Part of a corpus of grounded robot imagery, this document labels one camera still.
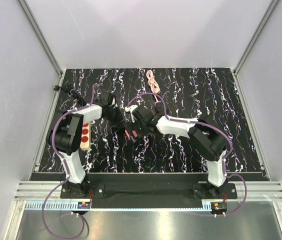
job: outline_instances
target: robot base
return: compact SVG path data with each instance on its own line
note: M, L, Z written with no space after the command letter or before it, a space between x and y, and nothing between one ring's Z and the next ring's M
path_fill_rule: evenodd
M62 185L60 198L61 199L89 199L89 190L92 190L93 199L102 199L105 185L101 182L89 183L84 180L82 183L66 182Z
M193 198L196 200L209 199L209 200L223 200L227 199L237 199L237 190L234 183L227 183L224 186L224 189L220 193L214 192L214 196L211 193L211 185L209 183L193 183Z

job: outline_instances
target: pink cable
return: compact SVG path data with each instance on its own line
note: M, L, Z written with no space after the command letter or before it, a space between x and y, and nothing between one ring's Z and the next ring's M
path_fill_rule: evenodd
M148 70L146 72L146 77L147 77L147 83L149 84L152 93L158 94L160 92L160 87L157 81L155 80L155 76L153 74L152 70ZM159 103L160 101L158 100L157 96L154 96L155 98L155 103Z

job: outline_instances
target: table surface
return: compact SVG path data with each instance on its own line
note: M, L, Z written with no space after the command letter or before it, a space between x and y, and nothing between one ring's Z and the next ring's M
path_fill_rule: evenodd
M89 102L92 85L116 95L126 120L124 107L137 94L150 92L148 69L68 69L63 86L71 84ZM261 167L235 81L229 68L154 68L169 114L180 118L213 115L214 120L230 137L233 153L226 169L230 172L260 172ZM148 109L154 107L151 96L135 101ZM57 108L79 107L73 98L60 92ZM91 150L80 152L82 165L90 173L199 173L206 172L206 163L187 138L176 135L145 136L132 144L123 129L111 128L106 120L91 125ZM63 172L58 157L47 144L39 172Z
M229 211L239 206L229 202ZM77 235L82 222L66 211L45 211L50 229L61 237ZM79 239L89 240L282 240L270 202L247 202L236 214L226 217L196 216L188 212L90 211L89 226ZM41 211L24 211L17 240L54 240L44 229Z

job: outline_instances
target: black object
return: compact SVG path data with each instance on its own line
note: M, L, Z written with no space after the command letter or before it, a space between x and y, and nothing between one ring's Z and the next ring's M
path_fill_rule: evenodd
M59 85L55 85L54 86L54 91L59 91L62 90L63 92L70 94L71 97L73 97L74 99L77 100L77 103L80 104L81 106L86 106L87 103L85 101L85 99L79 94L77 93L70 84L65 85L65 87L63 86L59 86Z
M81 185L84 189L84 192L80 190L75 190L73 188L69 188L68 184L63 184L60 198L61 199L90 198L89 191L91 190L93 192L93 199L102 199L103 198L104 190L105 190L104 183L102 182L88 183L87 179L84 179Z
M156 102L156 103L154 104L154 106L155 106L154 109L155 109L155 113L156 113L156 114L160 114L161 116L164 116L164 115L165 115L165 107L166 107L166 114L169 114L169 108L168 108L168 106L166 105L166 106L164 107L162 101Z
M194 199L224 199L225 193L227 199L237 199L237 190L234 183L225 181L220 187L213 186L210 183L193 183L193 198Z
M68 193L71 196L75 196L77 198L84 198L89 194L89 183L87 175L85 175L85 179L81 183L73 183L67 181L62 185L62 193Z
M79 214L79 215L83 216L84 214L86 214L89 211L71 211L71 212L74 213L74 214Z
M95 199L94 209L201 208L193 199L190 182L105 182L102 199Z
M102 107L102 118L108 120L112 127L123 127L124 120L120 109L116 106L117 99L112 93L101 92L94 104Z
M212 115L203 115L198 119L198 122L220 129ZM198 153L210 162L218 161L220 154L226 149L227 140L225 137L209 127L196 124L189 129L187 134Z
M211 202L211 214L212 215L222 215L228 210L228 204L225 201L222 202Z
M65 114L66 111L56 109L53 119L51 121L48 134L46 136L46 142L52 145L52 132L60 117ZM63 119L55 133L55 146L58 151L71 155L77 151L81 143L81 134L83 127L83 115L78 113L70 113Z
M237 172L246 182L249 181L269 181L265 177L265 172ZM89 181L91 182L204 182L207 181L208 173L204 172L186 172L186 173L169 173L169 174L158 174L158 173L116 173L109 174L108 172L90 172ZM33 172L30 181L60 181L65 180L66 175L62 172ZM232 182L240 182L241 179L231 178Z
M145 135L159 133L156 123L161 115L153 115L151 111L146 109L143 105L138 106L132 111L134 122L131 120L124 125L125 130L128 132L130 139L135 143L137 139L143 139Z

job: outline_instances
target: red dot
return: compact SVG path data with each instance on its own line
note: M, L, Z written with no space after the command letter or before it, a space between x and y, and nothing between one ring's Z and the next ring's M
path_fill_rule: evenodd
M127 135L127 138L130 140L130 134L128 133L127 130L125 130L125 134Z
M89 129L84 128L84 129L82 130L82 134L83 134L83 135L87 135L88 133L89 133Z
M133 133L133 135L134 135L135 137L137 137L137 136L138 136L138 134L137 134L136 130L133 130L133 131L132 131L132 133Z
M83 137L81 138L81 142L82 142L82 143L86 143L88 140L89 140L89 138L88 138L87 136L83 136Z

